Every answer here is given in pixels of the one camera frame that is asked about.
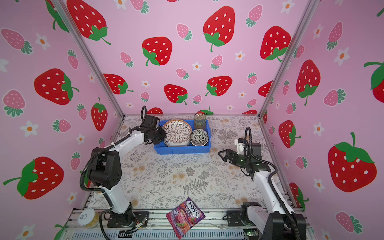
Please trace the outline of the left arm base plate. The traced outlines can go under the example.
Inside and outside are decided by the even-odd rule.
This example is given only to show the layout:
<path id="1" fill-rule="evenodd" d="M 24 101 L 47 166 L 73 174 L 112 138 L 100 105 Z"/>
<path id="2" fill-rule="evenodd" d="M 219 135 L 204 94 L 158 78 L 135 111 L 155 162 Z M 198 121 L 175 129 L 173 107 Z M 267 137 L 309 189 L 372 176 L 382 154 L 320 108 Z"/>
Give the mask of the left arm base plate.
<path id="1" fill-rule="evenodd" d="M 142 224 L 141 228 L 146 228 L 149 220 L 150 212 L 135 211 L 128 215 L 116 214 L 113 212 L 103 216 L 108 221 L 108 228 L 133 228 L 138 224 Z"/>

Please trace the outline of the yellow transparent cup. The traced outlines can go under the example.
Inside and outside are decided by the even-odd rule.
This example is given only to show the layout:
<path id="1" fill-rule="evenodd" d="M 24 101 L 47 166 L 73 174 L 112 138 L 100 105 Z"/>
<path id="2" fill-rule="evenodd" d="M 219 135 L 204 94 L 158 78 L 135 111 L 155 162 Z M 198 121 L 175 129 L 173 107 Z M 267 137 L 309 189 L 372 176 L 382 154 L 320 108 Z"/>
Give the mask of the yellow transparent cup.
<path id="1" fill-rule="evenodd" d="M 207 128 L 207 122 L 206 121 L 202 121 L 202 122 L 199 122 L 199 121 L 194 121 L 194 125 L 195 125 L 195 129 L 202 129 L 202 130 L 206 130 Z"/>

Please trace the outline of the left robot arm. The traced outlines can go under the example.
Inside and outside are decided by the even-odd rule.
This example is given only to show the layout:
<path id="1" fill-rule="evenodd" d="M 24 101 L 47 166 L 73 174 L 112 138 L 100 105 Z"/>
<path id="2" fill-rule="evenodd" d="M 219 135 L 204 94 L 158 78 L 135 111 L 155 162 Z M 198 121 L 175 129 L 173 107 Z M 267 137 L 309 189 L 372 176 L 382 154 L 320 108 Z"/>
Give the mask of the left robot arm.
<path id="1" fill-rule="evenodd" d="M 101 192 L 109 204 L 107 212 L 112 219 L 122 226 L 129 226 L 135 215 L 120 183 L 121 157 L 143 143 L 158 145 L 165 138 L 166 131 L 162 127 L 135 127 L 116 143 L 93 149 L 80 177 L 81 189 L 85 192 Z"/>

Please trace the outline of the white plate with patterned rim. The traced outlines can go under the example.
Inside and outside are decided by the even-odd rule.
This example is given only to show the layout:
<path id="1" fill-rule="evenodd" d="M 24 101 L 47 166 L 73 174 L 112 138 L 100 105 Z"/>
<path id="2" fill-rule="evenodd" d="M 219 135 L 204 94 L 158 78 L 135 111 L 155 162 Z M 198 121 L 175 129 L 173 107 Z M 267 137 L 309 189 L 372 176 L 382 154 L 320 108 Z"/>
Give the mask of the white plate with patterned rim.
<path id="1" fill-rule="evenodd" d="M 187 140 L 182 143 L 173 143 L 168 140 L 164 140 L 164 143 L 167 147 L 187 147 L 191 143 L 191 140 Z"/>

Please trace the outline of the blue plastic bin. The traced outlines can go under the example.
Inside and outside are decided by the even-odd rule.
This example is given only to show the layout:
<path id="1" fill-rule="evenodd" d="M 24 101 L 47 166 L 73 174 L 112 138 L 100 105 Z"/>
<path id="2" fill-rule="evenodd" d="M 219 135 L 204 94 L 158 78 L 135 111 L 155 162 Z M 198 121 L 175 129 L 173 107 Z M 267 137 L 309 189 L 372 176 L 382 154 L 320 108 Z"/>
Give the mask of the blue plastic bin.
<path id="1" fill-rule="evenodd" d="M 161 142 L 159 145 L 154 145 L 154 149 L 159 155 L 177 155 L 177 154 L 206 154 L 209 153 L 212 143 L 211 143 L 211 128 L 210 123 L 206 121 L 205 131 L 209 135 L 209 140 L 204 146 L 194 146 L 189 144 L 186 147 L 167 147 L 164 142 Z"/>

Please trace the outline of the flower pattern plate brown rim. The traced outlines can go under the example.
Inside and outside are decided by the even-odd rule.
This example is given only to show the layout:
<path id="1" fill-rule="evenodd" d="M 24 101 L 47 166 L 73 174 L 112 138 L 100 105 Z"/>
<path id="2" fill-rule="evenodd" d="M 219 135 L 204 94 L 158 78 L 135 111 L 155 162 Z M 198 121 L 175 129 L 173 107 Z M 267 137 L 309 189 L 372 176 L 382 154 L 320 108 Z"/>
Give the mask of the flower pattern plate brown rim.
<path id="1" fill-rule="evenodd" d="M 192 128 L 183 120 L 170 120 L 163 125 L 163 129 L 167 133 L 168 140 L 173 143 L 182 143 L 191 140 Z"/>

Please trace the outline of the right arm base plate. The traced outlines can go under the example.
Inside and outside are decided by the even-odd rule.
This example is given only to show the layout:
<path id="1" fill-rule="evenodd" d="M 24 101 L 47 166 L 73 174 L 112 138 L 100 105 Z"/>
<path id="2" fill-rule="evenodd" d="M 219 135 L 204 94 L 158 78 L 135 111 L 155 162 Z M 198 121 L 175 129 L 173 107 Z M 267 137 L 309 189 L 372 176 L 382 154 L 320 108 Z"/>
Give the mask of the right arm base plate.
<path id="1" fill-rule="evenodd" d="M 251 222 L 246 214 L 241 210 L 227 211 L 223 216 L 223 220 L 227 222 L 229 227 L 255 227 L 256 225 Z"/>

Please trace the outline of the purple striped bowl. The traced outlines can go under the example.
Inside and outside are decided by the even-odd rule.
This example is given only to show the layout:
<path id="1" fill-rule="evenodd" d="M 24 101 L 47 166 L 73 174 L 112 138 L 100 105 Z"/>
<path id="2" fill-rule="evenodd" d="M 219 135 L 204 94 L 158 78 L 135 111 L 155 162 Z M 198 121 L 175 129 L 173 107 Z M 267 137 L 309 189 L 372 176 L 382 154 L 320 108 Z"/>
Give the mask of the purple striped bowl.
<path id="1" fill-rule="evenodd" d="M 191 144 L 195 147 L 202 147 L 202 146 L 205 146 L 207 143 L 208 141 L 206 141 L 205 143 L 197 143 L 197 142 L 191 141 Z"/>

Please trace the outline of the purple Fox's candy bag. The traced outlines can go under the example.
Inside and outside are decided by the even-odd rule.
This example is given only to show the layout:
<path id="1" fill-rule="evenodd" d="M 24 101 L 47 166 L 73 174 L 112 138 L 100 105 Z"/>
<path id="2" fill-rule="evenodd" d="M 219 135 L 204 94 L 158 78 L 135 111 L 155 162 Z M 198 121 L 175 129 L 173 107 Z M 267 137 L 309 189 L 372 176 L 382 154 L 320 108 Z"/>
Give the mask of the purple Fox's candy bag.
<path id="1" fill-rule="evenodd" d="M 181 240 L 193 226 L 205 219 L 206 216 L 188 197 L 179 206 L 167 213 L 166 218 L 172 225 L 177 238 Z"/>

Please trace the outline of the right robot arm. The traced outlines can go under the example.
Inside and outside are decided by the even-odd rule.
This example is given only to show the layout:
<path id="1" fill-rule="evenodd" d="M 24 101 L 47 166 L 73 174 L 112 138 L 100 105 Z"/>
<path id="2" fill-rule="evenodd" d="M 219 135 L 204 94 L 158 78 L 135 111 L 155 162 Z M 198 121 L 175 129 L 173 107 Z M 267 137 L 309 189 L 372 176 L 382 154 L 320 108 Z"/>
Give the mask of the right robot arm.
<path id="1" fill-rule="evenodd" d="M 250 177 L 261 191 L 266 211 L 259 203 L 244 203 L 240 211 L 244 225 L 253 224 L 259 231 L 260 240 L 305 240 L 307 222 L 303 215 L 295 213 L 283 195 L 278 191 L 273 175 L 277 173 L 274 164 L 263 160 L 254 150 L 245 155 L 233 150 L 218 152 L 219 157 L 241 170 Z"/>

